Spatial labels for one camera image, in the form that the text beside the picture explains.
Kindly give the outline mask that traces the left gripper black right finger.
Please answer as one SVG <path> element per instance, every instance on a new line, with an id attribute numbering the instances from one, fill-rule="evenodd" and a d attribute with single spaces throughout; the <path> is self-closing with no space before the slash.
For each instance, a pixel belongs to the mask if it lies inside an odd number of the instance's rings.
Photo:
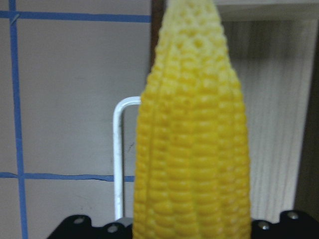
<path id="1" fill-rule="evenodd" d="M 319 222 L 308 213 L 299 210 L 282 211 L 277 223 L 253 220 L 252 239 L 317 239 Z"/>

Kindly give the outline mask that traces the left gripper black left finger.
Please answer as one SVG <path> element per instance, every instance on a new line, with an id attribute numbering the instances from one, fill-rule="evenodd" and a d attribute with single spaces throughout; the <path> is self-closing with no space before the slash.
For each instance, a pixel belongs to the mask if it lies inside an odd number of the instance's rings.
<path id="1" fill-rule="evenodd" d="M 87 215 L 65 218 L 48 236 L 49 239 L 131 239 L 133 219 L 120 218 L 102 227 L 92 226 Z"/>

